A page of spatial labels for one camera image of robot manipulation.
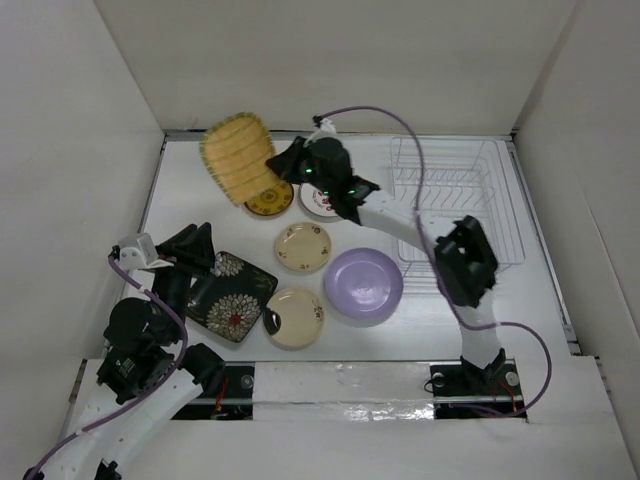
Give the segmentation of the white plate red characters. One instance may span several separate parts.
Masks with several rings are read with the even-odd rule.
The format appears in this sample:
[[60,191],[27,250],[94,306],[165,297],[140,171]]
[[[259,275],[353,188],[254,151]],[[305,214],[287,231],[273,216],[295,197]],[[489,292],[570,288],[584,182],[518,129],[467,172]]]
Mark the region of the white plate red characters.
[[299,201],[302,208],[315,220],[337,222],[341,217],[334,211],[329,198],[310,184],[302,184],[298,188]]

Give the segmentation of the yellow woven square plate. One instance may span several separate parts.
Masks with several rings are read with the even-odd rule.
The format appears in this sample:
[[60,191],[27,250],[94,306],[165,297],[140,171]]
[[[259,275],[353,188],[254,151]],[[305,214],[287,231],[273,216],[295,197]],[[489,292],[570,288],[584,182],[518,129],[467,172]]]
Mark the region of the yellow woven square plate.
[[270,132],[252,112],[237,113],[209,128],[199,151],[209,175],[235,206],[279,182],[266,165],[276,155]]

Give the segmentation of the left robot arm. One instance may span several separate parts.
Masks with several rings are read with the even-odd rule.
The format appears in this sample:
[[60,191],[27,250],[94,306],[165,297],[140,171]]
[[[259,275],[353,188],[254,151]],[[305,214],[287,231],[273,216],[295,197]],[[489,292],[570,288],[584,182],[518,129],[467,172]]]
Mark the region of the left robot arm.
[[140,295],[112,309],[107,354],[76,428],[28,479],[119,479],[180,409],[222,387],[224,361],[189,344],[185,327],[193,279],[214,271],[210,224],[190,224],[160,244],[147,233],[126,237],[108,263]]

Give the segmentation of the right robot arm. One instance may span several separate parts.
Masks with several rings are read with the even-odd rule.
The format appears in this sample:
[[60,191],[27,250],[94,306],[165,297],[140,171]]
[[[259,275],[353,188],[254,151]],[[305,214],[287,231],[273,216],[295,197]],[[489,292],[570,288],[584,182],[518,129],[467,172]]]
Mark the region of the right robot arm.
[[460,326],[463,384],[474,393],[484,393],[497,383],[506,359],[492,308],[498,262],[476,218],[466,216],[455,221],[446,235],[430,236],[419,209],[353,173],[349,152],[335,138],[297,137],[266,166],[281,180],[322,191],[342,219],[421,250]]

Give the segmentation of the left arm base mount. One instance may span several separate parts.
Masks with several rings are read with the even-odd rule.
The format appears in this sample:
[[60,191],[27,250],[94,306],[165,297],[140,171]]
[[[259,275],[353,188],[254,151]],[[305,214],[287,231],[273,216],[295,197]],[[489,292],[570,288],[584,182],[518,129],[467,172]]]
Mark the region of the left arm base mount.
[[253,391],[255,364],[232,362],[224,370],[222,380],[181,408],[173,420],[251,420],[253,418]]

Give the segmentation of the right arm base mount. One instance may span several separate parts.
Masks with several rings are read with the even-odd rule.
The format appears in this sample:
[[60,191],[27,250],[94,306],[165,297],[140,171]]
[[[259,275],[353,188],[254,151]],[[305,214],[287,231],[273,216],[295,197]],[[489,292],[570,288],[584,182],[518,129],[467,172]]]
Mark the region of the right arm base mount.
[[423,389],[432,395],[436,420],[495,418],[525,406],[513,360],[487,383],[467,378],[459,362],[430,364]]

